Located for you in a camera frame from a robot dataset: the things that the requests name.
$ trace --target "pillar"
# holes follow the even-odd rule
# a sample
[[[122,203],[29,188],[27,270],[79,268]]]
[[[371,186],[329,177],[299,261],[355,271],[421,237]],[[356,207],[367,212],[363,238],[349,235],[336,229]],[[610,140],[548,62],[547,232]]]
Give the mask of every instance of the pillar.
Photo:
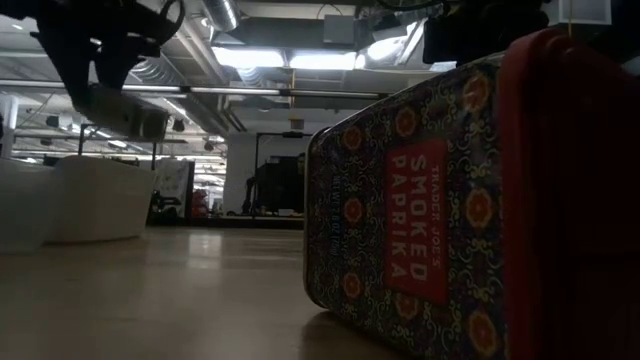
[[[13,140],[16,132],[16,122],[18,120],[18,97],[15,95],[6,95],[0,98],[0,104],[2,107],[2,130],[4,135],[2,136],[2,153],[0,157],[3,159],[11,158],[11,151],[13,150]]]

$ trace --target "red container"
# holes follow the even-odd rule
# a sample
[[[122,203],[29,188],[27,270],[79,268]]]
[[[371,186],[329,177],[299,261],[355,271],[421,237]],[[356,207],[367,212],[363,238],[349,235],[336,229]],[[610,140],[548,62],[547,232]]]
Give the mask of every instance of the red container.
[[[640,358],[634,100],[545,30],[316,134],[309,297],[432,359]]]

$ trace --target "decorative floral pattern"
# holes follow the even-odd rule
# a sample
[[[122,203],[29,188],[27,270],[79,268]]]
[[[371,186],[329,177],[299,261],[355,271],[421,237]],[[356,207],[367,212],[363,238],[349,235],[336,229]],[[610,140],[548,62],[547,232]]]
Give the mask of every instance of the decorative floral pattern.
[[[498,350],[498,333],[489,316],[475,311],[469,317],[469,337],[473,347],[485,358],[491,358]]]
[[[473,189],[467,197],[467,220],[474,228],[487,226],[493,215],[491,196],[485,189]]]
[[[344,289],[344,293],[347,294],[347,297],[351,299],[357,298],[362,291],[358,275],[351,272],[347,273],[344,279],[342,279],[342,288]]]
[[[396,115],[396,132],[402,137],[413,134],[416,129],[416,113],[408,107],[402,108]]]
[[[362,143],[362,132],[358,127],[352,126],[344,132],[344,135],[342,135],[342,141],[347,149],[351,151],[358,150]]]
[[[396,309],[398,315],[405,320],[411,320],[418,314],[418,299],[398,293],[396,295]]]
[[[504,360],[508,354],[496,73],[488,63],[457,68],[380,101],[312,140],[307,292],[320,306],[416,356]],[[384,283],[386,156],[396,147],[433,138],[447,143],[445,303]]]
[[[344,204],[344,217],[350,223],[357,223],[362,218],[362,203],[360,200],[353,198],[349,199]]]
[[[465,110],[474,113],[482,110],[490,93],[489,80],[486,76],[478,74],[469,79],[464,86],[462,95],[464,97]]]

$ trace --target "ceiling light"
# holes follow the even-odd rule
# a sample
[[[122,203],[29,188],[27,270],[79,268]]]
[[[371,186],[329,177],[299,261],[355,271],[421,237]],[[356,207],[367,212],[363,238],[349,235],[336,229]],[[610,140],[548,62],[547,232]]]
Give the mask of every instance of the ceiling light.
[[[358,55],[358,57],[356,58],[355,68],[364,69],[365,66],[367,66],[367,59],[362,54]]]
[[[407,35],[411,35],[411,33],[413,32],[413,29],[416,28],[416,26],[418,25],[419,21],[415,21],[412,22],[411,24],[407,25]]]
[[[102,136],[103,138],[111,139],[111,135],[104,133],[102,131],[96,131],[96,134]]]
[[[353,70],[356,53],[298,55],[289,64],[294,69],[309,70]]]
[[[117,147],[121,147],[121,148],[126,148],[127,147],[127,143],[122,142],[120,140],[109,141],[109,144],[117,146]]]
[[[433,63],[433,65],[431,65],[431,67],[429,68],[429,71],[445,72],[445,71],[453,70],[456,68],[456,64],[457,64],[457,61],[443,61],[443,62]]]
[[[181,108],[180,106],[172,103],[171,101],[167,100],[166,98],[162,98],[162,100],[164,100],[167,104],[169,104],[169,106],[171,106],[180,115],[183,115],[183,116],[187,115],[187,110],[185,110],[184,108]]]
[[[29,163],[29,164],[37,164],[38,163],[38,161],[36,159],[34,159],[34,158],[15,159],[15,160],[26,162],[26,163]]]
[[[220,64],[233,66],[236,69],[284,66],[284,59],[276,50],[225,49],[220,47],[211,49]]]
[[[33,154],[33,155],[59,155],[74,156],[75,151],[53,151],[53,150],[13,150],[14,154]],[[116,157],[132,157],[139,160],[151,160],[151,155],[141,155],[134,153],[116,153],[116,152],[83,152],[83,156],[116,156]],[[215,155],[181,155],[186,160],[223,160],[220,156]],[[157,155],[156,160],[170,158],[171,155]]]
[[[402,48],[402,43],[406,36],[398,36],[394,38],[376,41],[367,49],[367,55],[373,60],[382,60]]]
[[[140,146],[138,146],[138,145],[129,144],[129,146],[130,146],[130,147],[132,147],[132,148],[134,148],[134,149],[137,149],[137,150],[139,150],[139,151],[149,152],[149,150],[144,149],[144,148],[142,148],[142,147],[140,147]]]

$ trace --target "floor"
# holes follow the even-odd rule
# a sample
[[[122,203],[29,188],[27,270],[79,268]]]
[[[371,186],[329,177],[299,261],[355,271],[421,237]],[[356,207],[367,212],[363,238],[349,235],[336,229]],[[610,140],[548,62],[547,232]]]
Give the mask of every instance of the floor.
[[[160,228],[0,256],[0,359],[400,359],[313,305],[302,233]]]

